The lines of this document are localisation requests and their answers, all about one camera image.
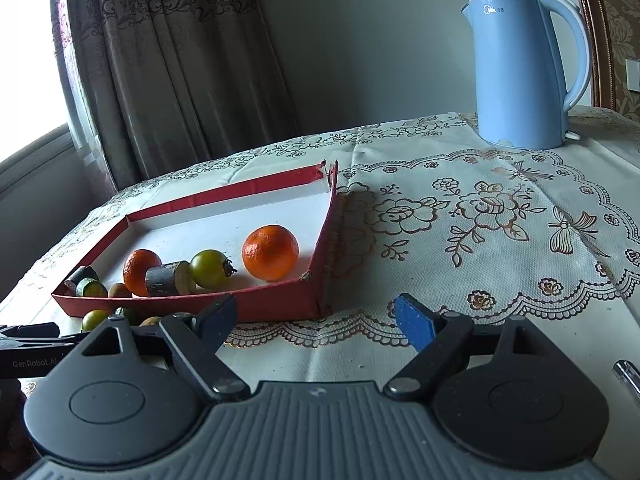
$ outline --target red tray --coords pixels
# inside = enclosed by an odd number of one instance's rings
[[[337,162],[324,162],[192,194],[126,215],[70,270],[91,265],[107,288],[122,281],[122,264],[134,249],[155,251],[164,263],[187,260],[204,249],[223,251],[238,273],[221,292],[166,298],[77,298],[64,283],[53,298],[70,316],[124,306],[140,316],[173,312],[196,314],[225,293],[238,300],[241,322],[312,319],[325,316],[322,294],[330,217],[335,207]],[[296,267],[277,283],[260,282],[246,272],[240,251],[255,228],[276,223],[300,245]]]

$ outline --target gray gripper housing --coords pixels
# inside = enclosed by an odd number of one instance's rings
[[[421,404],[373,382],[261,383],[248,400],[214,406],[191,437],[123,470],[89,471],[43,458],[29,480],[606,480],[582,461],[514,471],[453,444]]]

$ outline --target kettle handle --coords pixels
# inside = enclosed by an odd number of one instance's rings
[[[571,27],[578,47],[578,73],[564,97],[562,109],[567,112],[584,94],[591,79],[591,44],[580,9],[571,0],[538,0],[550,12],[562,16]]]

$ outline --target curtain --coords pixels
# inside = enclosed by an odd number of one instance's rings
[[[105,199],[298,135],[257,0],[51,0],[69,128]]]

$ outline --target window frame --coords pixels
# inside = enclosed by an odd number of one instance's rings
[[[67,124],[61,124],[48,134],[38,137],[0,161],[0,198],[18,181],[67,150],[74,142]]]

